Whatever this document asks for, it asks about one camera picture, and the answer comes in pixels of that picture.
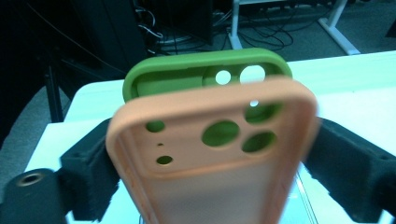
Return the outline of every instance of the white surface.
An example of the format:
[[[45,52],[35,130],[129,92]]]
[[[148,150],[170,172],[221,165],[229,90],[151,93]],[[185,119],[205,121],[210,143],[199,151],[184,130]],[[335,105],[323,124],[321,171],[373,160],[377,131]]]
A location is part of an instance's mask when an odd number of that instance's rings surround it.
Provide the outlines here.
[[[396,51],[390,51],[293,62],[289,66],[294,78],[318,97],[319,116],[345,126],[396,155],[393,131],[396,126],[395,62]],[[59,169],[58,158],[123,105],[121,86],[120,80],[83,87],[71,104],[66,122],[47,127],[27,170]],[[318,223],[353,223],[304,167],[300,176]],[[387,218],[382,223],[389,223]],[[120,185],[103,223],[137,223],[137,220],[134,205]]]

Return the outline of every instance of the orange phone case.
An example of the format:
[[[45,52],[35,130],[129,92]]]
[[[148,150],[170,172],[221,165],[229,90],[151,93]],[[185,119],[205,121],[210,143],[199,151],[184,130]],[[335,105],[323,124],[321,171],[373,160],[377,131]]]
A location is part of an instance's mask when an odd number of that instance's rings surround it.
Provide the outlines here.
[[[134,99],[106,148],[148,224],[277,223],[318,121],[288,77]]]

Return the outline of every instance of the gray floor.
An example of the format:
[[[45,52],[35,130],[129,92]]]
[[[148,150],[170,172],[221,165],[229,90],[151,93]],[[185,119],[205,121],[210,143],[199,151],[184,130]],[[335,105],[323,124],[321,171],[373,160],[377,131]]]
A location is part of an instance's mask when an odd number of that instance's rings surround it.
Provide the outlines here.
[[[293,20],[290,20],[290,23],[283,27],[285,30],[305,27],[327,11],[324,7],[301,7],[298,10]],[[290,13],[291,10],[268,12],[273,23],[276,23],[278,26],[290,17]],[[396,50],[396,38],[385,37],[395,19],[396,0],[358,1],[356,4],[346,7],[337,27],[361,53]],[[265,19],[262,19],[262,22],[271,24],[271,22]],[[248,25],[243,25],[240,31],[242,34],[260,38],[257,32],[249,28]],[[292,45],[276,51],[288,62],[345,56],[341,48],[330,39],[317,22],[312,23],[302,30],[290,31],[290,35],[293,40]],[[204,49],[222,49],[225,40],[224,37],[224,34],[216,35],[214,45],[212,47],[205,46]],[[278,37],[284,40],[285,43],[290,42],[290,38],[284,34],[278,34]],[[242,44],[244,48],[252,47],[243,40]],[[254,45],[265,49],[277,48],[263,43],[254,43]],[[229,49],[230,44],[226,42],[224,48]],[[64,113],[66,113],[70,100],[62,93],[61,96]],[[0,202],[3,201],[4,185],[10,178],[23,172],[41,134],[49,123],[50,111],[47,93],[45,89],[42,89],[25,107],[0,150]]]

